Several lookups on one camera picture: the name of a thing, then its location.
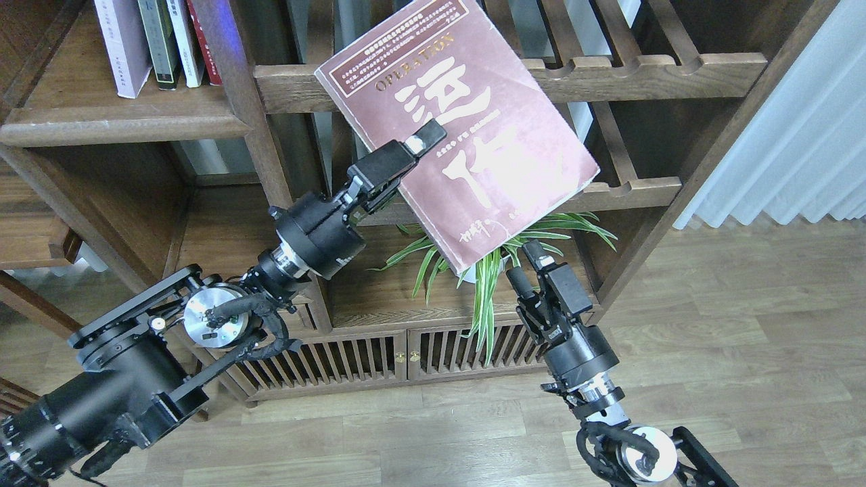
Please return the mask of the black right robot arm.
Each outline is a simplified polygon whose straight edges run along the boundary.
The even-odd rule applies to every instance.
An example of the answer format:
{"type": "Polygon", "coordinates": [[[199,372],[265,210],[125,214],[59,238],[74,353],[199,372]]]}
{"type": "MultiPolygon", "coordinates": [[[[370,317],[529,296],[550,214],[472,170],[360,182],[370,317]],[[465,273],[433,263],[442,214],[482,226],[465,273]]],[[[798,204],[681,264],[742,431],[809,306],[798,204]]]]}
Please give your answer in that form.
{"type": "Polygon", "coordinates": [[[510,269],[516,310],[553,377],[542,390],[563,398],[580,423],[576,447],[591,471],[612,486],[650,486],[669,478],[683,486],[733,486],[733,478],[686,427],[665,434],[631,422],[620,406],[624,392],[608,374],[618,357],[600,327],[581,321],[593,305],[587,291],[568,264],[554,262],[537,240],[523,250],[539,291],[522,269],[510,269]]]}

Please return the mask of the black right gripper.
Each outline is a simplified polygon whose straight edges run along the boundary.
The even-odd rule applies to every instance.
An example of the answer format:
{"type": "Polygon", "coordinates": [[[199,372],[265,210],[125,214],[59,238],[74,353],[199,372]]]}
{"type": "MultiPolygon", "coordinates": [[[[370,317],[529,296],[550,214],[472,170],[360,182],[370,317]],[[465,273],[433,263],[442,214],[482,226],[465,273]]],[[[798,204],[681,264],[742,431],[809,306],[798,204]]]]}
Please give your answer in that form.
{"type": "Polygon", "coordinates": [[[522,249],[545,297],[538,297],[521,268],[508,269],[507,279],[518,297],[518,315],[541,346],[557,392],[586,388],[619,363],[600,327],[585,326],[579,318],[593,308],[593,301],[569,265],[555,262],[540,241],[532,239],[522,249]]]}

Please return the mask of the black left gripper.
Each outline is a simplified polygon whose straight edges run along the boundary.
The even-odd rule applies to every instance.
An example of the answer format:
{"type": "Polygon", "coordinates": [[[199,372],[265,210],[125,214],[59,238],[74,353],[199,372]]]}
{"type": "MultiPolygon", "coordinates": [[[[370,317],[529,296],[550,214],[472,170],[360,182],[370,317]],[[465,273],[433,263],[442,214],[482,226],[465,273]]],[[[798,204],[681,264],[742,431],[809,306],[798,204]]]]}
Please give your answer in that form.
{"type": "Polygon", "coordinates": [[[331,279],[365,241],[356,230],[360,212],[372,214],[393,200],[401,178],[447,135],[436,120],[404,142],[389,141],[349,167],[349,182],[332,198],[309,192],[291,208],[269,206],[279,246],[268,252],[268,278],[305,281],[312,272],[331,279]]]}

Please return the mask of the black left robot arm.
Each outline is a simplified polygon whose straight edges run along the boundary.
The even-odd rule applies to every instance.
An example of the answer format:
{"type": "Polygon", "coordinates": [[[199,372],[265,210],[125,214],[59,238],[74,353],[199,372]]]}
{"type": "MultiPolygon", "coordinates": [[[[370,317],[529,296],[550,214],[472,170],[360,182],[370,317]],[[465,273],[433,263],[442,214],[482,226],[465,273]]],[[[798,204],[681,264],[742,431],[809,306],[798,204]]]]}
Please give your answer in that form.
{"type": "Polygon", "coordinates": [[[83,372],[2,421],[3,486],[47,486],[80,459],[77,477],[95,483],[195,415],[204,386],[234,364],[300,352],[279,311],[312,275],[330,279],[364,249],[359,221],[389,204],[446,134],[429,120],[359,158],[334,197],[309,192],[271,207],[279,245],[239,281],[190,264],[74,333],[83,372]]]}

